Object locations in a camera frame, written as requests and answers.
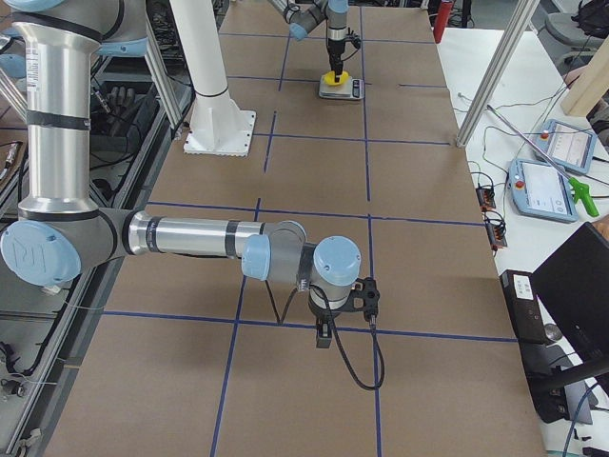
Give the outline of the black connector box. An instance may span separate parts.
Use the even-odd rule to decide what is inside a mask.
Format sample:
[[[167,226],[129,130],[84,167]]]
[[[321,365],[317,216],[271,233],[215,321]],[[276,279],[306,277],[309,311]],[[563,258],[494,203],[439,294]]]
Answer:
[[[489,244],[492,250],[497,251],[500,248],[506,248],[507,242],[505,238],[505,223],[499,219],[486,219],[484,221]]]
[[[496,208],[495,191],[492,188],[477,187],[476,195],[482,212]]]

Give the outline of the aluminium frame post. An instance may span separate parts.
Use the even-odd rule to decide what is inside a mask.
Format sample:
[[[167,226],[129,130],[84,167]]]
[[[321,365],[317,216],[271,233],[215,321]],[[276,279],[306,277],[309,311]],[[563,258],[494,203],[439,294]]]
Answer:
[[[467,146],[539,3],[540,0],[520,0],[516,5],[459,129],[458,148]]]

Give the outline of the black device with label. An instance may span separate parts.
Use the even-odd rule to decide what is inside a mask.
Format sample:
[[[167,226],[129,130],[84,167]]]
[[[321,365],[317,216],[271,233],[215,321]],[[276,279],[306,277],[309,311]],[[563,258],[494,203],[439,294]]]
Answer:
[[[542,321],[531,277],[530,272],[512,269],[500,275],[512,328],[520,343],[551,345],[562,338],[562,333],[556,325]]]

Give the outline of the teach pendant near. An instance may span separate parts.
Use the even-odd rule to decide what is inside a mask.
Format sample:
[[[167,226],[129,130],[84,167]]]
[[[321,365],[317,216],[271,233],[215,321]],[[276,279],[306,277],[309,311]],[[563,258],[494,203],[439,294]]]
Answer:
[[[570,186],[552,166],[514,159],[508,178],[508,188],[520,214],[561,223],[579,220]]]

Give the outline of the yellow mango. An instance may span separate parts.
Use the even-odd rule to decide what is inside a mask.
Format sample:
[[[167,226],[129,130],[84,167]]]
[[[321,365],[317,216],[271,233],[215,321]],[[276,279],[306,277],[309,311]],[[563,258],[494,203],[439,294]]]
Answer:
[[[351,76],[347,71],[337,74],[334,70],[331,70],[322,75],[320,85],[323,88],[341,88],[345,86],[350,79]]]

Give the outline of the silver digital kitchen scale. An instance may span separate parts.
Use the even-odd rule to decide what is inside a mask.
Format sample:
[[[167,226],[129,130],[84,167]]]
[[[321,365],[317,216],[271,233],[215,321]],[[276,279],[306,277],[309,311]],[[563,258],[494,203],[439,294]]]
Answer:
[[[345,83],[331,86],[321,78],[318,95],[323,99],[360,101],[364,99],[363,80],[349,77]]]

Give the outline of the black computer monitor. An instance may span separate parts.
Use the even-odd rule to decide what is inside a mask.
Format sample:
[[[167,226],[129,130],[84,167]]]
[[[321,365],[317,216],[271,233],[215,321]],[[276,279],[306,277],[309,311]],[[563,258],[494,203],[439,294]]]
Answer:
[[[571,419],[578,400],[566,387],[595,378],[608,389],[608,240],[582,224],[532,274],[534,291],[581,359],[552,364],[547,346],[520,344],[521,359],[536,412],[543,422]]]

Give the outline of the teach pendant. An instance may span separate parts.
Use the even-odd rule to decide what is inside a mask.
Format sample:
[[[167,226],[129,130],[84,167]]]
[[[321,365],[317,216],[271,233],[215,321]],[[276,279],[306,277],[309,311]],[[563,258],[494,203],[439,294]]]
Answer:
[[[565,169],[579,175],[589,171],[597,141],[590,129],[550,119],[544,123],[537,140],[538,146]]]
[[[579,220],[570,186],[552,166],[514,159],[508,178],[508,188],[520,214],[561,223]]]

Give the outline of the black connector box left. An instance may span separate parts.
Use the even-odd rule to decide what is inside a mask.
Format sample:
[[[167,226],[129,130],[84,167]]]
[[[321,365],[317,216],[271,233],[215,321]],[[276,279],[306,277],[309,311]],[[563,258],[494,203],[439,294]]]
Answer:
[[[492,188],[477,187],[476,195],[482,212],[496,208],[495,191]]]

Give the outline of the teach pendant far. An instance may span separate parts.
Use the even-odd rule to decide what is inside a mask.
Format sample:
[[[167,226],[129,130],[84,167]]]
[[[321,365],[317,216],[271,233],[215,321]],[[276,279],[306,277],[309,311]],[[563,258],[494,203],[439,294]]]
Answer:
[[[589,171],[597,141],[590,129],[550,119],[544,123],[537,140],[538,146],[565,169],[579,175]]]

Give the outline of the wooden beam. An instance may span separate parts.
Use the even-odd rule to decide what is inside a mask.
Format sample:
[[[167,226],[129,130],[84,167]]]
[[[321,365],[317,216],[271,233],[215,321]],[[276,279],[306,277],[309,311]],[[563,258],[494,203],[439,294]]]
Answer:
[[[580,1],[577,13],[571,17],[589,37],[608,38],[608,2]],[[596,105],[608,91],[608,45],[601,44],[598,51],[574,81],[565,100],[561,102],[562,110],[568,115],[584,116]]]

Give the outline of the black connector box right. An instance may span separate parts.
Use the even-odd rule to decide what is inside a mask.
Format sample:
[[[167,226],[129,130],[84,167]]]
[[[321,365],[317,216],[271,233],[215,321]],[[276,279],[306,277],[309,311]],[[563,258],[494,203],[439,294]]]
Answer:
[[[506,248],[507,242],[505,238],[505,223],[499,219],[486,219],[484,221],[489,244],[492,250],[497,251],[500,248]]]

